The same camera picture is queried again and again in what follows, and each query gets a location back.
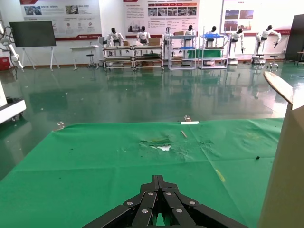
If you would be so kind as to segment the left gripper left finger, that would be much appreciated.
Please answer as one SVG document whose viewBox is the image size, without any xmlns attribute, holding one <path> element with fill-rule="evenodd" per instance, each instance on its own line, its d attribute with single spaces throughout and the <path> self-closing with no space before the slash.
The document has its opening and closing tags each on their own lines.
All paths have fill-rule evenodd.
<svg viewBox="0 0 304 228">
<path fill-rule="evenodd" d="M 156 226 L 159 175 L 153 175 L 150 183 L 142 184 L 140 193 L 99 216 L 85 228 L 148 228 Z"/>
</svg>

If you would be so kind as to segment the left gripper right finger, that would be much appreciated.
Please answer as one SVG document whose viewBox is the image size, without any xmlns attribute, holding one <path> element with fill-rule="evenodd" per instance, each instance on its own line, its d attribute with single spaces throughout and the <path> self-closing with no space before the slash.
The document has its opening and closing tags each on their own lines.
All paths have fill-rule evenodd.
<svg viewBox="0 0 304 228">
<path fill-rule="evenodd" d="M 183 228 L 244 228 L 245 225 L 180 193 L 178 186 L 158 176 L 158 209 L 165 225 Z"/>
</svg>

